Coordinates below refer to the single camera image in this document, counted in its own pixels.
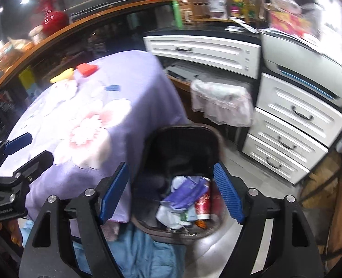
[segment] printer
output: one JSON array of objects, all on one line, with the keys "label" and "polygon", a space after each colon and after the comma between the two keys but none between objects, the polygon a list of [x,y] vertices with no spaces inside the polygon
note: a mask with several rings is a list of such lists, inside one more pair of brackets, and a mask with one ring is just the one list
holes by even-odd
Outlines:
[{"label": "printer", "polygon": [[288,77],[342,107],[342,60],[315,45],[279,32],[262,32],[262,52],[268,69]]}]

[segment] purple tablecloth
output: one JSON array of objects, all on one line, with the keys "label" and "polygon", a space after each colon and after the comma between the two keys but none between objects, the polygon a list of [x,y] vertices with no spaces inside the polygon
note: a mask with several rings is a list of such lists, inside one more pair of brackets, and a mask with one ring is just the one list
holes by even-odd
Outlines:
[{"label": "purple tablecloth", "polygon": [[[133,177],[146,137],[162,126],[187,121],[176,90],[153,55],[127,51],[92,64],[99,70],[91,76],[83,78],[75,70],[75,80],[45,90],[9,135],[11,140],[29,132],[33,142],[6,159],[1,176],[11,176],[44,150],[54,154],[53,166],[31,184],[27,195],[32,220],[48,196],[68,199],[95,188],[122,161]],[[111,220],[128,222],[130,206],[128,184]],[[72,234],[78,235],[74,226]]]}]

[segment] red sticker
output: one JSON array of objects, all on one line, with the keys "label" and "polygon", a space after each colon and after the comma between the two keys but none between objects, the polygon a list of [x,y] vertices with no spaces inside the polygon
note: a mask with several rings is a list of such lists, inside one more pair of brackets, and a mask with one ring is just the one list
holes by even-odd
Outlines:
[{"label": "red sticker", "polygon": [[80,72],[84,77],[88,77],[91,74],[95,73],[99,67],[97,65],[89,65],[89,64],[80,64],[77,66],[78,72]]}]

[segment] yellow item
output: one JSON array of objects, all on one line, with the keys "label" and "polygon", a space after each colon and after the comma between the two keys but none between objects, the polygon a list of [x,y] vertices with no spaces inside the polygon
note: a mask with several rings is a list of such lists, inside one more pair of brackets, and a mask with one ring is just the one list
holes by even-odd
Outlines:
[{"label": "yellow item", "polygon": [[54,78],[50,79],[50,83],[55,83],[57,81],[61,81],[63,79],[71,79],[73,76],[73,68],[69,68],[65,70],[63,73],[59,74],[58,76],[55,76]]},{"label": "yellow item", "polygon": [[19,74],[19,79],[26,90],[31,88],[31,86],[36,83],[31,66],[28,66]]}]

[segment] black trash bin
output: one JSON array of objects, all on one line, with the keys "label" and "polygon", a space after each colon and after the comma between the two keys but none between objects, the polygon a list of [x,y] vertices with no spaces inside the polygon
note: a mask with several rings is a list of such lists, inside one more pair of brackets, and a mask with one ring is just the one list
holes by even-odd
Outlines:
[{"label": "black trash bin", "polygon": [[[216,231],[226,212],[213,180],[214,164],[224,160],[223,147],[220,133],[204,124],[169,126],[152,133],[132,183],[131,221],[135,226],[155,241],[184,245]],[[211,179],[211,218],[206,230],[194,224],[187,231],[170,231],[155,218],[160,201],[169,194],[171,181],[178,175]]]}]

